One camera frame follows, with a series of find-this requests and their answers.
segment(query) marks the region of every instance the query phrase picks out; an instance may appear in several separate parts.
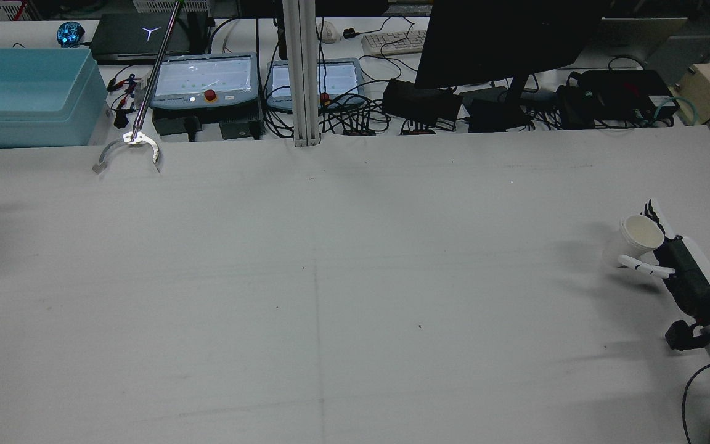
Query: metal claw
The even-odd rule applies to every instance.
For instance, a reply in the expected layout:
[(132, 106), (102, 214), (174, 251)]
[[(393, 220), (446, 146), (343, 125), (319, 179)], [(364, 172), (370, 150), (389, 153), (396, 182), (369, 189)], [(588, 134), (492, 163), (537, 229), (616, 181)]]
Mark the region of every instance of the metal claw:
[(126, 134), (122, 134), (122, 140), (116, 140), (110, 144), (107, 144), (106, 148), (102, 150), (100, 157), (98, 158), (98, 163), (92, 167), (92, 170), (97, 174), (101, 174), (101, 172), (108, 166), (106, 156), (116, 148), (119, 148), (120, 146), (129, 146), (133, 148), (136, 146), (143, 146), (143, 144), (149, 144), (149, 146), (152, 146), (152, 164), (155, 165), (156, 171), (160, 172), (158, 163), (160, 162), (161, 157), (158, 143), (141, 131), (137, 132), (135, 135), (132, 131), (129, 131)]

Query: white keyboard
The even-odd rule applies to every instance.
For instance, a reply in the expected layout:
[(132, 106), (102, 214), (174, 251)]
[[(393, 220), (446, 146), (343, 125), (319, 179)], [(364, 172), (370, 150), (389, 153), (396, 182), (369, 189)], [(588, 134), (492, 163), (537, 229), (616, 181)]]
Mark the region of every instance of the white keyboard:
[(422, 51), (424, 39), (426, 39), (426, 29), (411, 29), (409, 33), (400, 31), (399, 33), (363, 34), (361, 41), (365, 53), (370, 56), (396, 56)]

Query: desk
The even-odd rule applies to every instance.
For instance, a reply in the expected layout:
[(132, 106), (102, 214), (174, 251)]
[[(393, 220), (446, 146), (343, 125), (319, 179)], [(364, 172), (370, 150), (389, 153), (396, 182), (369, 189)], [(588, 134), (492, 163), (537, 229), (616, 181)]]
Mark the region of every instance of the desk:
[(653, 196), (710, 258), (706, 128), (163, 151), (0, 150), (0, 442), (683, 441), (710, 361), (599, 256)]
[[(357, 31), (367, 31), (372, 29), (380, 28), (380, 25), (384, 22), (384, 18), (327, 18), (328, 22), (332, 22), (338, 31), (343, 31), (345, 28), (355, 28)], [(416, 23), (414, 28), (424, 29), (428, 23), (428, 18), (426, 17), (412, 17), (411, 20)], [(240, 19), (236, 22), (232, 22), (222, 28), (221, 31), (215, 36), (212, 48), (214, 53), (220, 53), (223, 50), (223, 46), (226, 45), (229, 51), (234, 52), (248, 52), (256, 50), (256, 39), (255, 39), (255, 22), (253, 19)], [(56, 29), (63, 22), (0, 22), (0, 47), (11, 47), (14, 43), (22, 43), (25, 47), (35, 48), (35, 47), (57, 47), (55, 34)], [(95, 33), (97, 22), (96, 20), (80, 20), (82, 26), (86, 30), (87, 41), (90, 41)], [(267, 75), (267, 66), (270, 61), (270, 56), (273, 54), (275, 44), (277, 41), (276, 28), (273, 25), (272, 20), (262, 19), (260, 20), (259, 26), (259, 52), (261, 55), (261, 72), (263, 73), (263, 79)], [(393, 18), (385, 23), (383, 31), (406, 31), (409, 24), (402, 20), (401, 18)], [(336, 59), (336, 58), (349, 58), (349, 57), (360, 57), (363, 56), (363, 48), (361, 47), (361, 37), (354, 39), (341, 39), (337, 43), (323, 44), (323, 50), (326, 59)], [(405, 54), (399, 56), (400, 59), (405, 61), (411, 67), (417, 67), (420, 61), (420, 54)], [(389, 79), (394, 78), (398, 75), (398, 70), (394, 65), (389, 62), (380, 61), (377, 59), (366, 58), (361, 61), (361, 67), (363, 70), (378, 79)], [(108, 81), (115, 75), (118, 70), (123, 67), (115, 67), (114, 65), (101, 65), (100, 72), (104, 77), (104, 81)], [(138, 65), (137, 67), (129, 68), (121, 78), (127, 75), (127, 73), (135, 73), (137, 76), (149, 73), (151, 65)], [(570, 70), (552, 70), (544, 73), (538, 73), (536, 76), (539, 80), (541, 90), (547, 90), (547, 92), (554, 92), (558, 85), (565, 83), (566, 77), (568, 76)], [(413, 81), (415, 79), (415, 73), (406, 67), (402, 67), (402, 75), (400, 80)], [(484, 88), (485, 85), (480, 87), (462, 87), (460, 90), (477, 89)], [(381, 98), (383, 95), (383, 90), (385, 88), (384, 83), (372, 83), (367, 84), (365, 87), (366, 94), (372, 98)], [(113, 92), (108, 97), (108, 103), (110, 104), (119, 95), (117, 92)], [(93, 137), (93, 143), (101, 143), (104, 141), (112, 141), (116, 138), (120, 138), (124, 133), (123, 129), (116, 129), (111, 123), (113, 123), (113, 117), (109, 118), (110, 123), (107, 125), (101, 125), (100, 127), (104, 131), (98, 130), (98, 134)], [(401, 129), (403, 118), (395, 118), (390, 129), (386, 132), (389, 135), (399, 134)], [(457, 126), (457, 132), (466, 133), (467, 126), (459, 124)], [(144, 132), (147, 135), (158, 138), (155, 132), (155, 128), (152, 126), (152, 115), (149, 113), (147, 119), (144, 123)], [(273, 138), (273, 134), (269, 132), (265, 135), (265, 138)], [(175, 134), (171, 136), (160, 137), (162, 141), (168, 142), (183, 142), (188, 140), (185, 134)], [(219, 128), (217, 125), (206, 125), (205, 130), (197, 134), (198, 141), (220, 141), (222, 140)]]

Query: black box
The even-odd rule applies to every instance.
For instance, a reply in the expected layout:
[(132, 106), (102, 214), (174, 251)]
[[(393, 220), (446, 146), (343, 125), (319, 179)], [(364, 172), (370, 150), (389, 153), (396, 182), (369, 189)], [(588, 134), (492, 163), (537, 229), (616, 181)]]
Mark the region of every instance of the black box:
[(383, 93), (383, 110), (427, 126), (456, 124), (462, 97), (440, 89), (418, 89), (408, 81), (392, 80)]
[(663, 106), (657, 120), (670, 118), (679, 110), (677, 103), (667, 101), (672, 95), (656, 71), (586, 71), (578, 77), (577, 84), (597, 98), (600, 104), (594, 107), (597, 120), (650, 121), (659, 105)]

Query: black power adapter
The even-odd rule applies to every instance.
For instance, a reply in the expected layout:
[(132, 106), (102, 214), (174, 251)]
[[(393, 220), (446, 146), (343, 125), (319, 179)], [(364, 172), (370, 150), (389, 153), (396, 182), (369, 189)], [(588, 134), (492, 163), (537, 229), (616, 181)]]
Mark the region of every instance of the black power adapter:
[(383, 93), (383, 110), (426, 126), (453, 127), (462, 96), (441, 89), (419, 89), (408, 81), (391, 80)]

